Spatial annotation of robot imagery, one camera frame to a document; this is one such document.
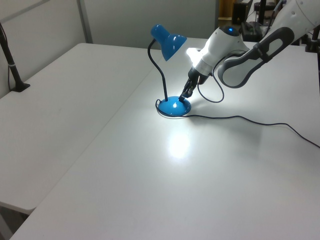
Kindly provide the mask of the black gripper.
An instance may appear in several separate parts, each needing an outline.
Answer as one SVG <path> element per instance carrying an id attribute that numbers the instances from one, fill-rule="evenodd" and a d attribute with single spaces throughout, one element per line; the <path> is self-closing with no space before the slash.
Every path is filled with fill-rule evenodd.
<path id="1" fill-rule="evenodd" d="M 183 102 L 185 98 L 190 98 L 197 85 L 203 85 L 208 78 L 208 75 L 203 75 L 192 67 L 188 72 L 188 80 L 186 81 L 182 93 L 179 96 L 179 101 Z"/>

